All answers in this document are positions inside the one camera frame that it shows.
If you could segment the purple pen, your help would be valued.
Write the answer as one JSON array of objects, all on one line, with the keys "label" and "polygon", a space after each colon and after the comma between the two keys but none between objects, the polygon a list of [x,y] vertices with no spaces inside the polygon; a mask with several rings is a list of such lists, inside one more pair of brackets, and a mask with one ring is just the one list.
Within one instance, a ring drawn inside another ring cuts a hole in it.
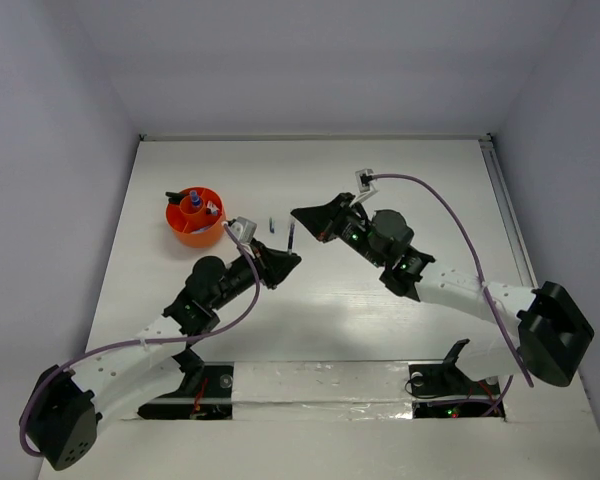
[{"label": "purple pen", "polygon": [[291,222],[288,228],[287,235],[287,253],[291,254],[293,252],[294,246],[294,238],[295,238],[295,222]]}]

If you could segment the orange highlighter black body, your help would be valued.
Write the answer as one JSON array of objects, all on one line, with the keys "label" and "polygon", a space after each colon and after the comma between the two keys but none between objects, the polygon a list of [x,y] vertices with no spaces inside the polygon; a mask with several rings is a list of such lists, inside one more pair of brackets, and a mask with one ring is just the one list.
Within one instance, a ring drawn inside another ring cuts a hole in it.
[{"label": "orange highlighter black body", "polygon": [[191,196],[187,192],[166,192],[165,193],[170,204],[179,205],[183,200],[191,201]]}]

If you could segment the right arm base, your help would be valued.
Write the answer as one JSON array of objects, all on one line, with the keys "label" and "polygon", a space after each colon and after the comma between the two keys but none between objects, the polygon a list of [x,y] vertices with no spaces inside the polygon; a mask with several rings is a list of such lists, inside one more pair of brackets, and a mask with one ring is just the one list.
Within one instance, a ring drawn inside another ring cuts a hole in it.
[{"label": "right arm base", "polygon": [[489,386],[485,379],[470,380],[456,366],[468,343],[457,341],[440,361],[409,365],[404,390],[415,419],[506,418],[499,381]]}]

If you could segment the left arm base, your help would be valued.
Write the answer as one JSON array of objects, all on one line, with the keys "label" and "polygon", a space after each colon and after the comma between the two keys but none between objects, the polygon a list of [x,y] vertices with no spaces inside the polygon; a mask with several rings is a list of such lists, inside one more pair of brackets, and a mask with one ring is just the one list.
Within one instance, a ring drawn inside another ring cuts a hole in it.
[{"label": "left arm base", "polygon": [[233,417],[234,364],[189,364],[180,386],[137,410],[143,420],[231,420]]}]

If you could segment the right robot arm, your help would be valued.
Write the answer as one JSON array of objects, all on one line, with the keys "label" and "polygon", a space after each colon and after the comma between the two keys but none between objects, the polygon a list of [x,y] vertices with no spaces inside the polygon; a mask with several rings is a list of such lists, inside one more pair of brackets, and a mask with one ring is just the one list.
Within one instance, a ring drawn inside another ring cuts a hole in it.
[{"label": "right robot arm", "polygon": [[394,295],[461,312],[507,333],[501,347],[476,356],[460,351],[444,363],[440,379],[448,390],[462,392],[476,380],[520,369],[549,385],[571,384],[594,330],[562,285],[511,286],[448,267],[412,246],[414,232],[401,213],[367,214],[351,193],[295,208],[291,215],[317,241],[339,239],[381,268],[380,280]]}]

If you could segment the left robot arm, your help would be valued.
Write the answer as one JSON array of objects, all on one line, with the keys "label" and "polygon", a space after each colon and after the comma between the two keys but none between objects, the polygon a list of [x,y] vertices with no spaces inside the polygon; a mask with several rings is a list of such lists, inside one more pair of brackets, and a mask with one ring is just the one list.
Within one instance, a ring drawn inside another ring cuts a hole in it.
[{"label": "left robot arm", "polygon": [[175,300],[134,338],[43,371],[19,419],[22,450],[67,469],[110,423],[161,395],[195,392],[204,362],[192,347],[224,332],[219,310],[247,290],[275,289],[301,262],[256,239],[237,249],[229,263],[197,260]]}]

